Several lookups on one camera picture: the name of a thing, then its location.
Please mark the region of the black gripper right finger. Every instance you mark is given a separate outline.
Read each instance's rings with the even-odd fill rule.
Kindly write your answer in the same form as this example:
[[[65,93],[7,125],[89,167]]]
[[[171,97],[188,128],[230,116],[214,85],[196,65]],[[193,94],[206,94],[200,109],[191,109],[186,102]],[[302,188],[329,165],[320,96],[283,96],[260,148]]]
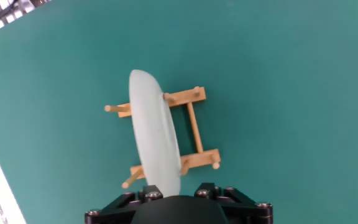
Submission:
[[[214,202],[220,216],[228,223],[273,224],[273,205],[256,202],[237,188],[202,183],[194,192],[194,197]]]

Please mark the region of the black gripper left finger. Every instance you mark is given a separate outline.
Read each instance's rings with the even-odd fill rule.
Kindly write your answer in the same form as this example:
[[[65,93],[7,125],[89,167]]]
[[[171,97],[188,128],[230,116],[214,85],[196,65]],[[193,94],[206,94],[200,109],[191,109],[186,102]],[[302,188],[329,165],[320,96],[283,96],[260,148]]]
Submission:
[[[141,205],[163,198],[156,185],[148,185],[136,192],[126,192],[102,209],[85,213],[85,224],[130,223]]]

